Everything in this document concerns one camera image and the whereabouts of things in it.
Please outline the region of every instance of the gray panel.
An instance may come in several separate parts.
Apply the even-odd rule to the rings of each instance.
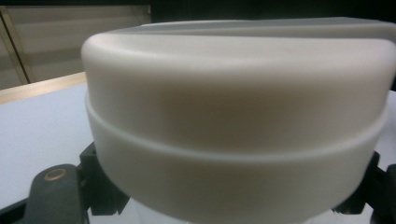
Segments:
[[[91,35],[149,22],[148,7],[8,7],[38,81],[82,72]]]
[[[21,84],[4,41],[0,38],[0,90],[20,86]]]

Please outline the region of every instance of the white table surface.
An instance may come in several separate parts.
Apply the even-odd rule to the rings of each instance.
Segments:
[[[0,209],[26,198],[33,178],[41,171],[63,163],[79,164],[80,152],[92,142],[84,105],[86,89],[81,84],[0,105]],[[381,154],[383,169],[396,163],[395,92],[389,92],[388,105],[389,120],[375,149]],[[328,211],[305,223],[368,224],[371,211],[369,206],[359,216]],[[121,216],[90,220],[92,224],[175,223],[136,202],[129,202]]]

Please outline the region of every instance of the wooden edge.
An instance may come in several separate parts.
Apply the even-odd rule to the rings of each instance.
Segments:
[[[1,90],[0,105],[52,91],[59,91],[85,82],[87,82],[87,78],[85,77],[85,73],[82,72],[66,77],[57,77],[50,80]]]

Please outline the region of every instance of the black plastic bracket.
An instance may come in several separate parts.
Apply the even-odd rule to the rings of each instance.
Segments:
[[[369,204],[374,209],[372,224],[396,224],[396,165],[384,172],[377,167],[378,162],[379,154],[375,152],[359,187],[333,211],[360,214]]]
[[[0,223],[23,219],[24,224],[86,224],[94,216],[119,214],[129,201],[108,179],[96,157],[94,144],[80,154],[80,165],[50,167],[32,182],[29,198],[0,213]]]

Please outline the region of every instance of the dark background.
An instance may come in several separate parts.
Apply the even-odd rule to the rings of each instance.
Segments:
[[[316,17],[396,22],[396,0],[0,0],[0,6],[103,5],[151,5],[152,22]]]

